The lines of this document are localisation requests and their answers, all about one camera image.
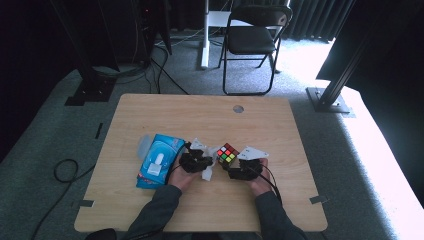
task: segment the stand base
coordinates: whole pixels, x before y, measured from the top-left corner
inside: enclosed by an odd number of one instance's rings
[[[316,112],[329,112],[329,113],[349,113],[350,109],[346,106],[343,98],[339,96],[337,100],[330,106],[322,105],[320,103],[320,98],[322,93],[325,91],[325,88],[306,88],[309,99],[314,105]]]
[[[75,95],[66,100],[65,106],[84,106],[85,102],[107,102],[112,94],[116,79],[97,76],[101,81],[100,86],[91,91],[87,91],[86,83],[83,80],[79,85]]]

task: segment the blue box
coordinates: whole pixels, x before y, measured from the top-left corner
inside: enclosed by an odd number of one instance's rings
[[[184,143],[180,138],[156,134],[138,173],[137,187],[157,189],[165,185],[166,175],[183,153]]]

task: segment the tabletop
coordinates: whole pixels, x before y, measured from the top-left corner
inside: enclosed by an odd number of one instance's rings
[[[322,231],[327,220],[303,149],[289,101],[277,97],[124,94],[117,106],[75,229],[126,231],[154,190],[136,188],[142,160],[140,139],[164,134],[209,147],[229,143],[238,151],[251,146],[269,153],[283,206],[304,231]],[[211,181],[195,180],[164,231],[260,231],[247,184],[229,179],[218,164]]]

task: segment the rubik's cube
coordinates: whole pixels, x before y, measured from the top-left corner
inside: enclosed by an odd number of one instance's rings
[[[230,144],[226,143],[218,151],[218,162],[222,165],[224,169],[230,168],[231,164],[237,158],[239,151],[234,149]]]

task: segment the dark sleeve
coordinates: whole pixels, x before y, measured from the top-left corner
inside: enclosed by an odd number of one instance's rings
[[[131,224],[124,239],[161,239],[162,229],[178,207],[181,194],[181,190],[172,185],[157,189],[152,200],[143,207]]]
[[[256,197],[256,209],[263,240],[306,240],[305,233],[294,226],[274,192]]]

